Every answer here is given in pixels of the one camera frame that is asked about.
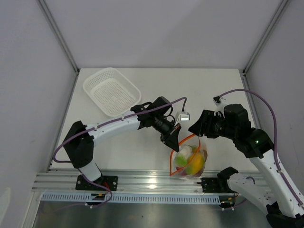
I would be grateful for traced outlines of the white cauliflower with leaves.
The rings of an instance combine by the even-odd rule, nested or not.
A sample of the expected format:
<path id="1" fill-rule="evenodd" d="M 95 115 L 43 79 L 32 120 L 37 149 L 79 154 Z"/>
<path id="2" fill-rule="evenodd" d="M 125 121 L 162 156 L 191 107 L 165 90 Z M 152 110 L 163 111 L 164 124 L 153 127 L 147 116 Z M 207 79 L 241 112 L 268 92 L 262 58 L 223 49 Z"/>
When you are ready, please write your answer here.
<path id="1" fill-rule="evenodd" d="M 177 167 L 183 167 L 188 164 L 188 160 L 194 154 L 197 147 L 185 145 L 182 149 L 176 154 L 174 163 Z"/>

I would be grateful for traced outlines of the clear zip top bag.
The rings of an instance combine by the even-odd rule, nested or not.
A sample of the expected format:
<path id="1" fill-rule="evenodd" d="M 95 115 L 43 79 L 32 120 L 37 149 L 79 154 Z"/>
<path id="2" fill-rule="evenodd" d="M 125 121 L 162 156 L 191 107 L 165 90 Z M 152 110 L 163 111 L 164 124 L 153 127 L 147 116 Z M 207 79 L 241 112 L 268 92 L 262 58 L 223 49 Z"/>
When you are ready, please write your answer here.
<path id="1" fill-rule="evenodd" d="M 207 147 L 200 138 L 191 134 L 179 142 L 179 151 L 171 151 L 169 176 L 194 179 L 203 174 L 207 162 Z"/>

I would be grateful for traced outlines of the green yellow mango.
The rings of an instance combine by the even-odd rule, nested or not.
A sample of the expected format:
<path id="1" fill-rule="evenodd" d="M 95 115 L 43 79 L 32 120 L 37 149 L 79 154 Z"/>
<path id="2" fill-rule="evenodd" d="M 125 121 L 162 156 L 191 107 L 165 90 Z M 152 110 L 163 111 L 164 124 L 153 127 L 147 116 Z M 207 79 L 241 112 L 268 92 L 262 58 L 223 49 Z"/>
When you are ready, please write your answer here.
<path id="1" fill-rule="evenodd" d="M 204 156 L 199 152 L 197 154 L 193 154 L 188 160 L 189 165 L 186 167 L 187 175 L 195 175 L 201 171 L 205 164 Z"/>

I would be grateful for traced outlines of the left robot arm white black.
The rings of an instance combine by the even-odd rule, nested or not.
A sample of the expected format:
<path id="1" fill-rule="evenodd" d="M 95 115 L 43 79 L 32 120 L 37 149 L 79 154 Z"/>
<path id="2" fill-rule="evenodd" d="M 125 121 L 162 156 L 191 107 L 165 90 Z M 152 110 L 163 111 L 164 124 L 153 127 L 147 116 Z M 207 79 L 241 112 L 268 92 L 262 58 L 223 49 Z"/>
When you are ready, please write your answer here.
<path id="1" fill-rule="evenodd" d="M 132 107 L 119 118 L 85 125 L 81 121 L 73 123 L 66 135 L 63 147 L 75 169 L 86 178 L 86 184 L 93 190 L 103 185 L 100 169 L 93 160 L 94 147 L 117 135 L 152 127 L 160 133 L 160 140 L 167 147 L 179 151 L 181 125 L 169 121 L 165 115 L 172 109 L 172 103 L 160 96 L 154 102 L 146 102 Z"/>

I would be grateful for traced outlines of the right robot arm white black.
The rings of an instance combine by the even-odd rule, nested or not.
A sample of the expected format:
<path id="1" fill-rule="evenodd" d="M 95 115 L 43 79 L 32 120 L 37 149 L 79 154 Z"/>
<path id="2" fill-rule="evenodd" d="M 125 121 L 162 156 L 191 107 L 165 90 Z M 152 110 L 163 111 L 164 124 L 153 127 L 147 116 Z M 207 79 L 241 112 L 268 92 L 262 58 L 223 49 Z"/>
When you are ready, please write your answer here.
<path id="1" fill-rule="evenodd" d="M 302 228 L 304 206 L 296 199 L 303 198 L 299 190 L 291 192 L 292 183 L 274 156 L 274 144 L 261 129 L 251 126 L 247 110 L 240 104 L 226 105 L 222 111 L 203 110 L 189 131 L 198 137 L 224 137 L 262 174 L 270 192 L 249 181 L 240 172 L 228 167 L 218 173 L 217 187 L 221 191 L 236 191 L 258 207 L 273 228 Z"/>

